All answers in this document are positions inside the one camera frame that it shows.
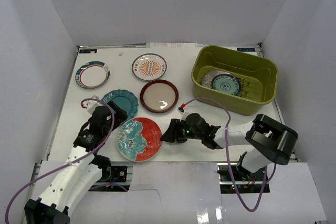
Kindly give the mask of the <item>teal scalloped plate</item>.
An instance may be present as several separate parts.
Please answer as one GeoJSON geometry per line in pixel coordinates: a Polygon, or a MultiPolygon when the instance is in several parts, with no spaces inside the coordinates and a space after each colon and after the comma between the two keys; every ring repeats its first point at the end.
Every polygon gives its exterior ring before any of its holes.
{"type": "Polygon", "coordinates": [[[103,96],[102,101],[105,103],[113,101],[119,108],[126,111],[128,119],[134,118],[139,108],[137,97],[128,90],[112,90],[103,96]]]}

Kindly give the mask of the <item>red teal flower plate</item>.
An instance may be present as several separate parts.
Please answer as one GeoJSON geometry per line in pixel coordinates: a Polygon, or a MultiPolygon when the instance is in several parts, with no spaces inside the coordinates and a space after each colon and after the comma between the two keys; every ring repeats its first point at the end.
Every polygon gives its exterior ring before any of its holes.
{"type": "Polygon", "coordinates": [[[116,145],[120,154],[132,162],[146,162],[161,149],[160,127],[148,118],[126,121],[118,133],[116,145]]]}

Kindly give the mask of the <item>grey reindeer snowflake plate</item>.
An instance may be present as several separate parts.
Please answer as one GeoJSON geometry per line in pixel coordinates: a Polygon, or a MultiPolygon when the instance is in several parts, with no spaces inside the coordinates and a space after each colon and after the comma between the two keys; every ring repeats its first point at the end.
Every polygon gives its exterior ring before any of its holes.
{"type": "Polygon", "coordinates": [[[224,74],[224,75],[227,75],[227,76],[232,76],[229,72],[225,72],[225,71],[219,71],[219,70],[210,71],[202,78],[201,85],[206,87],[206,88],[212,89],[213,88],[213,86],[212,86],[213,79],[216,76],[221,75],[221,74],[224,74]]]}

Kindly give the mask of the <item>small blue floral plate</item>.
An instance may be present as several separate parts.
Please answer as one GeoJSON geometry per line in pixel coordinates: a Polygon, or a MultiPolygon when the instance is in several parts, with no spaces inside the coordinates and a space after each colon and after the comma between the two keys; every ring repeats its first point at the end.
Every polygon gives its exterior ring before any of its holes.
{"type": "Polygon", "coordinates": [[[230,95],[239,95],[241,86],[239,81],[229,74],[219,74],[212,80],[214,90],[230,95]]]}

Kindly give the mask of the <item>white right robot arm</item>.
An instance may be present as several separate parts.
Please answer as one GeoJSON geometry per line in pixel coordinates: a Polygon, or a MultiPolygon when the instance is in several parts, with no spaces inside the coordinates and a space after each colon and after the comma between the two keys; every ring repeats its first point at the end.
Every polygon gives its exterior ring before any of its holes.
{"type": "Polygon", "coordinates": [[[223,127],[208,124],[198,113],[185,112],[181,119],[171,119],[160,138],[168,143],[185,143],[189,139],[200,140],[211,150],[250,144],[253,149],[241,154],[233,169],[247,182],[271,163],[287,165],[298,133],[265,114],[258,114],[245,124],[223,127]]]}

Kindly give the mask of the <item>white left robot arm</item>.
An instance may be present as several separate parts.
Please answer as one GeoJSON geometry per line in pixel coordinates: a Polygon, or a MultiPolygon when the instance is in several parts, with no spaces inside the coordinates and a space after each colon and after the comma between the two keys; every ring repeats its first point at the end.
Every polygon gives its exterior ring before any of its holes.
{"type": "Polygon", "coordinates": [[[91,117],[80,128],[66,167],[57,172],[36,200],[26,203],[27,223],[70,223],[73,210],[95,183],[115,181],[110,159],[97,152],[128,115],[114,102],[102,103],[97,98],[86,100],[81,106],[91,117]]]}

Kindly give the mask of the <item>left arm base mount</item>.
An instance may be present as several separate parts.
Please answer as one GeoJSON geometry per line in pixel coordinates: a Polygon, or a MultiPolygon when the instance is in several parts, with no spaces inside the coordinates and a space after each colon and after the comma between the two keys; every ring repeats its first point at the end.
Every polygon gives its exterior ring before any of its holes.
{"type": "Polygon", "coordinates": [[[110,165],[102,169],[101,178],[89,188],[89,191],[127,192],[129,187],[128,167],[110,165]]]}

